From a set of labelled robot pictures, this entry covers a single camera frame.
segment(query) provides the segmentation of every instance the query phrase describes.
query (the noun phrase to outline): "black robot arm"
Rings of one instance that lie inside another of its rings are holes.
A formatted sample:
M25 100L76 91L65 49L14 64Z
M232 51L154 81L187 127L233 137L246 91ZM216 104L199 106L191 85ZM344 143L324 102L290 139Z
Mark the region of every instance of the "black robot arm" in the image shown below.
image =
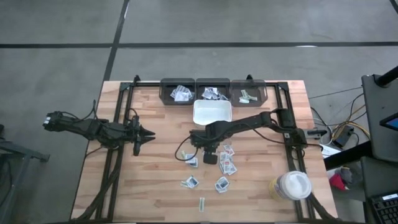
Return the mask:
M205 155L203 156L204 163L216 164L217 155L214 155L213 153L216 152L220 142L230 138L233 134L241 133L243 131L249 131L256 128L271 128L277 133L288 133L292 138L292 144L305 145L307 143L303 130L293 127L282 128L278 126L276 123L273 123L271 119L272 113L276 113L278 116L283 116L285 114L283 110L275 110L271 112L265 111L258 115L232 122L216 121L206 125L205 130L191 130L191 144L197 148L203 148L205 152Z
M87 140L98 140L101 146L116 149L122 142L133 142L133 154L138 156L140 146L155 139L152 131L148 131L139 124L139 117L133 116L127 125L109 122L107 119L78 119L65 116L64 112L48 113L43 124L47 131L69 131L79 134Z

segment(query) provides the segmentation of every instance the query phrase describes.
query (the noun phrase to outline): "desk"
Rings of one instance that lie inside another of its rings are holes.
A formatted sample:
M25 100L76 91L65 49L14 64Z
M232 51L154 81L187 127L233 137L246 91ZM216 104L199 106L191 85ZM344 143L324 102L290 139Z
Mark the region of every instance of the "desk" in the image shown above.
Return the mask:
M104 82L98 104L98 117L112 120L120 82ZM314 127L310 104L303 81L289 81L297 126ZM252 116L276 107L275 92L268 89L268 100L261 108L233 108L233 119ZM135 87L132 107L140 122L156 133L156 139L141 146L138 157L132 156L132 144L126 144L114 222L275 222L294 221L292 202L276 202L268 193L269 182L288 171L283 145L261 139L246 131L231 138L237 173L227 176L228 192L218 194L214 183L221 177L220 168L204 164L198 153L199 168L191 168L174 158L177 146L195 129L192 106L164 106L159 99L159 87ZM282 135L270 129L258 129L263 135L283 141ZM88 152L99 147L90 142ZM182 150L193 152L189 142ZM72 218L81 215L98 193L103 175L106 150L85 159L73 206ZM319 147L305 150L307 173L315 196L335 217L335 203ZM194 175L199 185L195 189L180 186L180 181ZM205 211L199 212L199 198L205 197Z

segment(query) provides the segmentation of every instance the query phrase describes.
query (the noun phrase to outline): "red object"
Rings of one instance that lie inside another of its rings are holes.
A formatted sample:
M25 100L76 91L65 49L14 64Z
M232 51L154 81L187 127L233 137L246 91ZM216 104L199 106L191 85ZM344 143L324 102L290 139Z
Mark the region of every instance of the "red object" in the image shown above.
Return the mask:
M340 190L346 190L343 179L341 178L340 174L335 174L333 177L329 179L330 185L337 187Z

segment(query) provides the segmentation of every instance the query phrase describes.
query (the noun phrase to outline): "white box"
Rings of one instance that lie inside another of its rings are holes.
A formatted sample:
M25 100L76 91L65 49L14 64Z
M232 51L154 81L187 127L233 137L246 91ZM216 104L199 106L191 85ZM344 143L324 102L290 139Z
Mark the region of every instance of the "white box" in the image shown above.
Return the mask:
M232 106L227 100L196 100L193 104L193 122L204 126L215 121L232 121Z

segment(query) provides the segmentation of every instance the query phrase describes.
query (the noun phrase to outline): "black monitor stand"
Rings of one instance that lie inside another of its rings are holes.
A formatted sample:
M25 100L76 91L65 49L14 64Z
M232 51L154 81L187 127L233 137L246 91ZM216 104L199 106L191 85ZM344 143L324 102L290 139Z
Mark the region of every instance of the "black monitor stand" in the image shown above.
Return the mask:
M326 169L360 160L363 156L398 162L398 131L380 121L398 112L398 67L384 75L362 77L371 140L325 159Z

